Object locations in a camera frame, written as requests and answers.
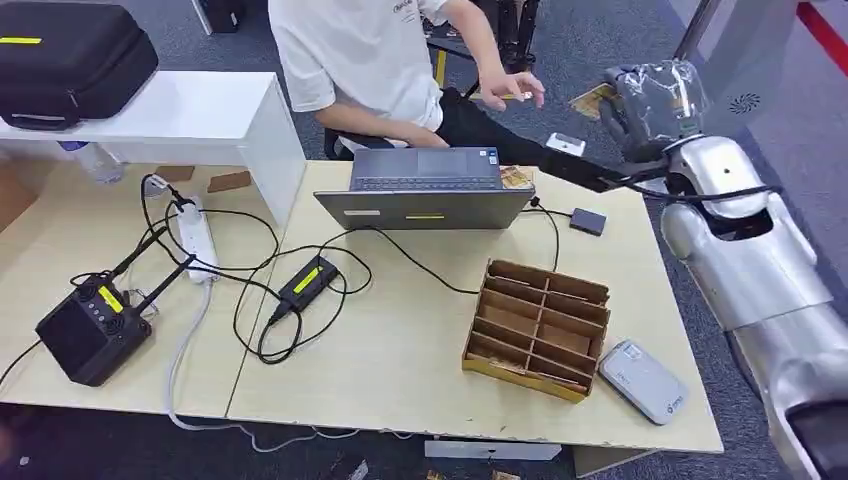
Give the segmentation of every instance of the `person's hand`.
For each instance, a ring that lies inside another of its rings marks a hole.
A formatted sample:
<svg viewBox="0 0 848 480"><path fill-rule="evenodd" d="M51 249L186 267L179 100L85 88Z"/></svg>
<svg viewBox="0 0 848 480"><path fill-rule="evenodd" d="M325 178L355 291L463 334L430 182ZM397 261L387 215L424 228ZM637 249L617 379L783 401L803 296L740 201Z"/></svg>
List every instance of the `person's hand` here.
<svg viewBox="0 0 848 480"><path fill-rule="evenodd" d="M506 110L506 102L500 98L501 95L512 94L516 100L523 102L525 92L533 94L536 107L542 108L545 104L545 87L532 73L507 75L503 68L480 72L480 93L489 108L503 112Z"/></svg>
<svg viewBox="0 0 848 480"><path fill-rule="evenodd" d="M435 133L427 130L424 127L419 127L417 125L410 124L410 128L403 135L404 142L416 148L448 148L448 142L444 141L442 137L436 135Z"/></svg>

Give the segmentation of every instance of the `black box with antennas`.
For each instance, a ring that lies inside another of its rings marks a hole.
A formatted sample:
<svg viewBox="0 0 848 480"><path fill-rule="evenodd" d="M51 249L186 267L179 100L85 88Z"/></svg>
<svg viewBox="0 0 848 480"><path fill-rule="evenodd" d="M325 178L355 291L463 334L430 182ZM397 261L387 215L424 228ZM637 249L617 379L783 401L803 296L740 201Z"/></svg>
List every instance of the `black box with antennas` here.
<svg viewBox="0 0 848 480"><path fill-rule="evenodd" d="M89 276L38 323L35 332L72 382L99 387L152 333L141 313L196 257L186 258L136 307L118 293L113 280L165 230L154 232L111 272Z"/></svg>

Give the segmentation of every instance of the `plastic bottle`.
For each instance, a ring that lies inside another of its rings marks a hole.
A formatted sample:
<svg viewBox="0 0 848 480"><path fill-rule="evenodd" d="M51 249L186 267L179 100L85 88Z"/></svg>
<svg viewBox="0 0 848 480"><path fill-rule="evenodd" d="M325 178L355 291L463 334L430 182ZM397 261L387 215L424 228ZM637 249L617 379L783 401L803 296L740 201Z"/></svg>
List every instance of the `plastic bottle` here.
<svg viewBox="0 0 848 480"><path fill-rule="evenodd" d="M115 159L98 143L59 142L97 183L115 183L124 177L124 164Z"/></svg>

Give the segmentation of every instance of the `black bag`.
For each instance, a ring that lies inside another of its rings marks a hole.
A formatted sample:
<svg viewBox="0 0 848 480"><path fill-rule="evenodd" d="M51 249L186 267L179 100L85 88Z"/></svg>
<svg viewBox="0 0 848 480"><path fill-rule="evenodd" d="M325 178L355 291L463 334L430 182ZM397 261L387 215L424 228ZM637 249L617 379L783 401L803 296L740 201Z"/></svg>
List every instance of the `black bag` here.
<svg viewBox="0 0 848 480"><path fill-rule="evenodd" d="M61 131L112 117L158 65L119 5L0 3L0 116L13 127Z"/></svg>

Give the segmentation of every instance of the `white power strip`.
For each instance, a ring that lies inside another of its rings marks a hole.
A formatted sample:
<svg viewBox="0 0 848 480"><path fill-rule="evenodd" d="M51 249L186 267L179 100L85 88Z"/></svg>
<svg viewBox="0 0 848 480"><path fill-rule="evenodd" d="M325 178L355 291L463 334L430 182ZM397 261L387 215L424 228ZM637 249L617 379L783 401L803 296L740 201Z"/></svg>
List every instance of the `white power strip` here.
<svg viewBox="0 0 848 480"><path fill-rule="evenodd" d="M177 225L180 228L180 243L183 248L197 255L197 260L202 260L209 265L218 265L218 255L215 253L215 244L212 243L212 233L209 230L209 222L206 214L201 212L203 206L199 197L190 197L194 205L183 205L183 212L177 214ZM209 268L197 260L190 267ZM215 281L218 275L209 272L198 272L189 270L188 276L194 283L203 283L207 280Z"/></svg>

